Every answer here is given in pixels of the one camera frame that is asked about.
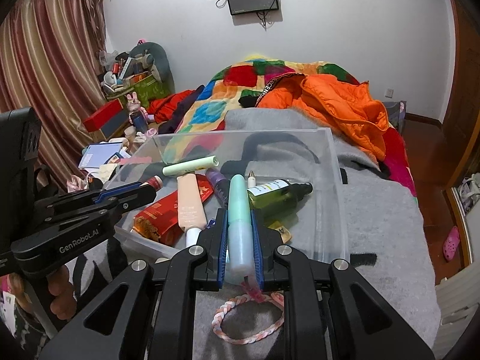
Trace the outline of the left hand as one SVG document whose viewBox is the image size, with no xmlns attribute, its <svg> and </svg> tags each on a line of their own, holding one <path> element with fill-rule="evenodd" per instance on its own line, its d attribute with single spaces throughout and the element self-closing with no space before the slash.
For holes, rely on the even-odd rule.
<svg viewBox="0 0 480 360">
<path fill-rule="evenodd" d="M 69 270 L 63 265 L 48 276 L 49 293 L 54 297 L 50 303 L 51 312 L 59 319 L 69 321 L 77 311 L 74 288 L 69 281 Z"/>
</svg>

